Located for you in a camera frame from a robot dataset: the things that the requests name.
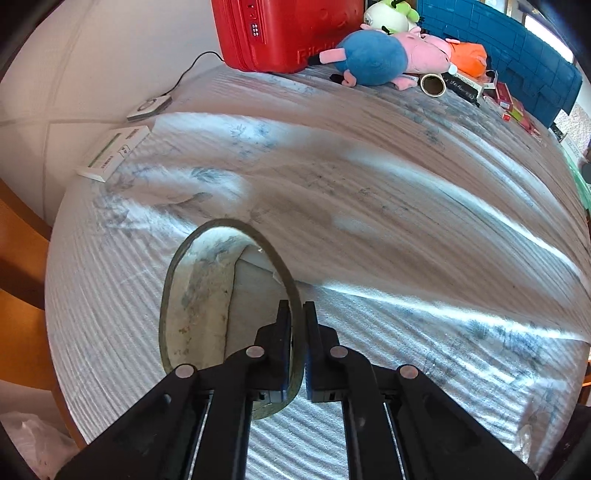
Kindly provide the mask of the pink pig plush blue body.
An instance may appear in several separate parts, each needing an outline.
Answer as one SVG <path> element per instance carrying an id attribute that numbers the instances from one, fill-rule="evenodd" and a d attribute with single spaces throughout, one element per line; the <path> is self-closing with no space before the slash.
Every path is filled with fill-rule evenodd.
<path id="1" fill-rule="evenodd" d="M 387 34 L 363 26 L 332 49 L 308 58 L 308 65 L 332 64 L 337 73 L 332 82 L 346 87 L 381 86 L 391 83 L 406 90 L 426 74 L 453 74 L 452 50 L 446 41 L 423 34 L 419 27 Z"/>

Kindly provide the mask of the red long medicine box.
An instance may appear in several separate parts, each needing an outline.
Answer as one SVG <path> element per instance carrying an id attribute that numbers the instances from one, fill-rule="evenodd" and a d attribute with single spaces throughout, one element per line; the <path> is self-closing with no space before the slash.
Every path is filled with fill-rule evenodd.
<path id="1" fill-rule="evenodd" d="M 495 85 L 495 95 L 497 103 L 505 110 L 511 111 L 513 108 L 513 99 L 507 85 L 498 81 Z"/>

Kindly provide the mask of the green frog plush toy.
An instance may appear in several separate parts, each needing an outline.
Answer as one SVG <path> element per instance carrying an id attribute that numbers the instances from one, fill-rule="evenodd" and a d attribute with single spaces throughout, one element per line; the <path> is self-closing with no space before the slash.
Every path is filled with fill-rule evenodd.
<path id="1" fill-rule="evenodd" d="M 408 32 L 420 20 L 419 12 L 407 1 L 379 1 L 363 13 L 363 24 L 388 34 Z"/>

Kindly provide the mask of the blue plastic storage crate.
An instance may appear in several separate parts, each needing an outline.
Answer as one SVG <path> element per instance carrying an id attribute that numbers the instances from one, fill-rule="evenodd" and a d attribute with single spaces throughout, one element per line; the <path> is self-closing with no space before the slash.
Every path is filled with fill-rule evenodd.
<path id="1" fill-rule="evenodd" d="M 417 9 L 431 34 L 483 45 L 498 79 L 545 127 L 571 112 L 581 73 L 522 24 L 480 1 L 425 0 Z"/>

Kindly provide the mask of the green pink wet wipes pack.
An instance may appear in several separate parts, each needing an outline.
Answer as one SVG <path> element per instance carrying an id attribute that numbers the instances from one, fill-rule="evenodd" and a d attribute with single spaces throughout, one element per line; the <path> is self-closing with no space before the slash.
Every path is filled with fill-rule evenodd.
<path id="1" fill-rule="evenodd" d="M 540 138 L 541 134 L 536 128 L 534 122 L 531 120 L 522 102 L 518 99 L 512 100 L 512 106 L 509 110 L 509 115 L 517 121 L 517 123 L 531 136 Z"/>

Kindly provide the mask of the white cardboard tube roll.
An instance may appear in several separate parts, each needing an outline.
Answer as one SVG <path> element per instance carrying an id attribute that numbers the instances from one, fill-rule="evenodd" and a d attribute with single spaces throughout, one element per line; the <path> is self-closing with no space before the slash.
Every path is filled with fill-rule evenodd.
<path id="1" fill-rule="evenodd" d="M 424 74 L 419 78 L 420 89 L 431 98 L 440 98 L 447 92 L 447 85 L 441 74 Z"/>

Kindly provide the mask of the red bear toy suitcase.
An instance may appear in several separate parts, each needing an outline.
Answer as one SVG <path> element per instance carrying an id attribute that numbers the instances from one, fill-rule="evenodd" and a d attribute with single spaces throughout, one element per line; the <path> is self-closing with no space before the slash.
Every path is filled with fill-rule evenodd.
<path id="1" fill-rule="evenodd" d="M 363 0 L 213 0 L 221 56 L 243 72 L 297 73 L 363 23 Z"/>

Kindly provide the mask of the round glass mirror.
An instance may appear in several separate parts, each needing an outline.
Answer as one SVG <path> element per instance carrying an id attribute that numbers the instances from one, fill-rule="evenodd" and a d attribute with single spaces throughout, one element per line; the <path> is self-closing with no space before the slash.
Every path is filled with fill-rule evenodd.
<path id="1" fill-rule="evenodd" d="M 163 284 L 158 345 L 167 373 L 182 363 L 199 370 L 222 363 L 228 344 L 236 263 L 249 247 L 261 251 L 269 260 L 286 291 L 291 314 L 287 395 L 276 403 L 256 401 L 252 417 L 263 419 L 279 413 L 297 397 L 304 378 L 305 321 L 293 275 L 270 241 L 255 227 L 238 219 L 213 219 L 200 225 L 180 244 Z"/>

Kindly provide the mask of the pink pig plush orange dress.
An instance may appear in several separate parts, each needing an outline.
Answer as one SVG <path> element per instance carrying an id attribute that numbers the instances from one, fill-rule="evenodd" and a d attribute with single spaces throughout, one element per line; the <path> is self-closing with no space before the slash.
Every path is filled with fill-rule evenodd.
<path id="1" fill-rule="evenodd" d="M 451 49 L 451 62 L 459 71 L 474 78 L 485 74 L 488 54 L 483 45 L 461 42 L 456 39 L 447 39 L 446 42 Z"/>

